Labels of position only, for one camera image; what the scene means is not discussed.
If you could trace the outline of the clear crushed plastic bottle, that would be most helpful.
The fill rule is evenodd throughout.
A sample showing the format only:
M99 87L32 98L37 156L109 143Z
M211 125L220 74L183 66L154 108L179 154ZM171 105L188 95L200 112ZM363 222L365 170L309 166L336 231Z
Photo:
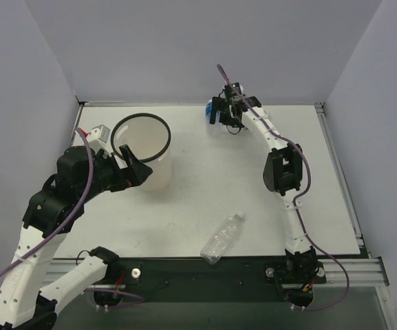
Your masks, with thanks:
M209 265L215 265L241 236L244 220L245 214L243 212L236 212L223 220L201 249L200 256L202 259Z

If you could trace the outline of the blue label plastic bottle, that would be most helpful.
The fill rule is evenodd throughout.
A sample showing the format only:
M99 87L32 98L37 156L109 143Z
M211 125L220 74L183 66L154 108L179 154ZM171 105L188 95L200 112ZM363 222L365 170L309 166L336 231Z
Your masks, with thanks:
M217 137L223 131L223 124L220 122L220 111L213 110L212 100L207 102L204 114L208 135L211 137Z

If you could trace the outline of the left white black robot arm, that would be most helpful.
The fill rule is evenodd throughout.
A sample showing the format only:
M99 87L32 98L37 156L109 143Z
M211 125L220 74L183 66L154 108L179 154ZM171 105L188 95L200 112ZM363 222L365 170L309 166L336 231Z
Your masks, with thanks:
M118 255L96 247L74 270L51 285L42 285L55 252L83 215L85 203L105 191L140 186L152 175L152 169L127 145L120 152L124 168L103 149L68 148L57 160L57 172L30 198L17 250L0 286L0 329L52 329L77 295L98 281L117 279Z

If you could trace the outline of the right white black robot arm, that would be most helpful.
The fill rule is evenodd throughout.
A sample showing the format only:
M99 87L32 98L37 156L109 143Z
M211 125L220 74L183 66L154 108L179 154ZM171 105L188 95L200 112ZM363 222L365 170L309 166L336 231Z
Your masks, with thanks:
M285 233L286 274L309 278L317 274L320 263L300 221L298 203L293 202L301 189L303 159L300 146L282 140L256 97L245 97L239 83L226 84L208 106L210 125L248 129L266 152L263 181L281 208Z

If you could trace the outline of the white bin black rim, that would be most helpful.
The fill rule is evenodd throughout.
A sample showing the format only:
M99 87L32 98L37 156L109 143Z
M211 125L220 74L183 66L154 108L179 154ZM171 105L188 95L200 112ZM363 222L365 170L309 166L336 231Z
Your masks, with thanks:
M118 121L111 132L114 154L123 162L120 147L127 145L144 165L153 170L140 190L154 192L167 186L172 175L171 129L152 113L135 113Z

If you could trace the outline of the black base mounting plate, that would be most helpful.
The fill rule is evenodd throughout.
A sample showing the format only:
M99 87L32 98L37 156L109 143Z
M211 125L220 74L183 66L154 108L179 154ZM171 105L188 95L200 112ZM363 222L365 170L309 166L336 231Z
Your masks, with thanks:
M271 303L290 297L309 305L313 285L325 282L319 261L230 256L215 265L193 257L119 258L99 283L148 303Z

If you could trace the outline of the aluminium frame rail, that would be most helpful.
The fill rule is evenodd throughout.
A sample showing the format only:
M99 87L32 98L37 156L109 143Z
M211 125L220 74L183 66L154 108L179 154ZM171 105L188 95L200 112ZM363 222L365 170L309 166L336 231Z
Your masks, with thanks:
M347 270L350 279L350 287L387 287L389 286L389 279L382 258L373 257L367 250L345 175L327 124L325 104L323 102L316 102L314 108L321 125L345 206L354 229L354 236L359 247L359 254L340 254L337 255L336 258Z

